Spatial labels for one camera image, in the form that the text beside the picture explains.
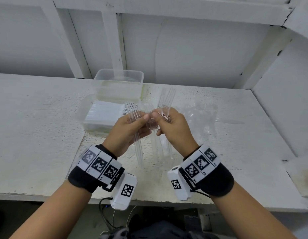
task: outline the white table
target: white table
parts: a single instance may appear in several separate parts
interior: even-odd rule
[[[74,118],[80,100],[92,93],[92,82],[0,74],[0,199],[44,201],[66,178],[82,150],[104,140],[99,133],[84,132]],[[162,87],[169,85],[144,84],[142,101],[157,104]],[[308,199],[300,196],[282,164],[292,152],[251,91],[175,87],[174,106],[202,100],[217,105],[217,118],[244,122],[217,122],[216,137],[208,140],[239,184],[272,211],[308,211]],[[135,157],[119,158],[138,178],[132,204],[203,207],[212,203],[199,194],[178,201],[166,173],[153,180],[157,171],[149,138],[142,139],[142,146],[144,169],[138,168]],[[91,203],[107,196],[108,192],[97,189]]]

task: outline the hand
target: hand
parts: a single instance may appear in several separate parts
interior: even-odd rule
[[[153,118],[160,126],[156,133],[157,136],[165,134],[168,141],[183,157],[198,148],[183,114],[171,107],[168,115],[171,123],[168,123],[158,112],[158,109],[153,111]]]
[[[151,133],[151,130],[146,127],[146,122],[150,116],[144,112],[139,113],[142,117],[133,123],[130,123],[128,114],[120,117],[104,140],[102,145],[116,157],[122,156],[128,147],[133,144],[133,137],[136,132],[139,132],[140,138]]]

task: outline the right hand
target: right hand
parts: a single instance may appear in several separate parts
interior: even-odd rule
[[[183,114],[171,107],[168,115],[171,123],[168,123],[157,111],[157,109],[153,111],[153,118],[160,126],[157,136],[165,134],[168,141],[183,157],[198,148]]]

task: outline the left hand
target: left hand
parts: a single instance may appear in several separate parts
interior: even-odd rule
[[[133,137],[136,132],[139,133],[140,138],[150,135],[151,130],[146,127],[146,122],[150,116],[144,112],[139,113],[142,117],[132,123],[130,123],[128,114],[120,117],[104,140],[103,146],[116,157],[122,156],[128,147],[133,144]]]

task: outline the wrist-mounted device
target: wrist-mounted device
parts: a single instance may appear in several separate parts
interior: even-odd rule
[[[68,181],[93,193],[97,187],[112,192],[111,206],[125,210],[137,185],[136,176],[129,174],[117,157],[102,144],[90,146],[70,172]]]
[[[188,200],[196,190],[213,196],[224,196],[234,185],[232,174],[219,157],[204,144],[167,173],[179,200]]]

